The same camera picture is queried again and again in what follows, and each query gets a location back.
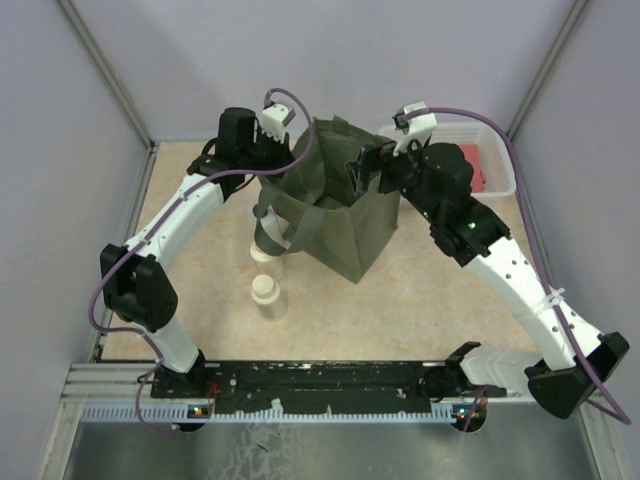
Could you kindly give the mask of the green canvas bag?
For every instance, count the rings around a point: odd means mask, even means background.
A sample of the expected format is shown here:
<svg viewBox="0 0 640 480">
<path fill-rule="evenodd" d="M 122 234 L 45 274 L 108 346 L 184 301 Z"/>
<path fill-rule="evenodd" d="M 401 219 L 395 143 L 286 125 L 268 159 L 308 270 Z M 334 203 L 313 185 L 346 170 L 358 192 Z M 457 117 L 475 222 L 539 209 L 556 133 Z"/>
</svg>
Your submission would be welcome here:
<svg viewBox="0 0 640 480">
<path fill-rule="evenodd" d="M 256 245 L 281 257 L 305 252 L 347 280 L 357 283 L 393 236 L 400 195 L 377 192 L 380 176 L 370 178 L 367 192 L 353 192 L 346 165 L 364 146 L 391 140 L 356 127 L 340 117 L 316 119 L 293 150 L 298 156 L 314 142 L 308 156 L 280 179 L 260 180 L 257 211 L 274 212 L 288 223 L 283 246 L 264 227 L 254 230 Z"/>
</svg>

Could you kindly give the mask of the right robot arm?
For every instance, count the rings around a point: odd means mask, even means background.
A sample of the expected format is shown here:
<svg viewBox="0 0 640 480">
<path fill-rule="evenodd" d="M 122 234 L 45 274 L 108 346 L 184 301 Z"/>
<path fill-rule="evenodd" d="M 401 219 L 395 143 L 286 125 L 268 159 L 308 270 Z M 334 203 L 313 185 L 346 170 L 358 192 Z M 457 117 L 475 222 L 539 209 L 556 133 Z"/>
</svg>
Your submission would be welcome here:
<svg viewBox="0 0 640 480">
<path fill-rule="evenodd" d="M 629 350 L 618 332 L 602 333 L 544 286 L 508 226 L 472 195 L 473 166 L 450 143 L 366 145 L 346 166 L 352 188 L 399 192 L 426 219 L 435 245 L 484 282 L 534 340 L 536 354 L 473 344 L 453 357 L 448 387 L 461 396 L 482 387 L 530 393 L 551 415 L 570 417 L 604 383 Z"/>
</svg>

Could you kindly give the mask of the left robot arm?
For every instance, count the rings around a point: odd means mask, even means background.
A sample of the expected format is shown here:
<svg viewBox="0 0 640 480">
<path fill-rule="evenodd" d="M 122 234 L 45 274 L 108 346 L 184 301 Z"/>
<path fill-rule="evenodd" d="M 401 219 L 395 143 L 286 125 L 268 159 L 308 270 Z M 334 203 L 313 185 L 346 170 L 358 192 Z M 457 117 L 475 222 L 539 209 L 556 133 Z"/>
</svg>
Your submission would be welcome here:
<svg viewBox="0 0 640 480">
<path fill-rule="evenodd" d="M 228 107 L 218 134 L 189 166 L 178 190 L 153 220 L 124 245 L 100 255 L 105 306 L 148 338 L 172 383 L 184 395 L 201 394 L 208 373 L 196 364 L 200 352 L 176 316 L 178 296 L 168 272 L 200 225 L 236 192 L 248 175 L 293 160 L 287 125 L 295 110 L 273 102 L 260 113 Z"/>
</svg>

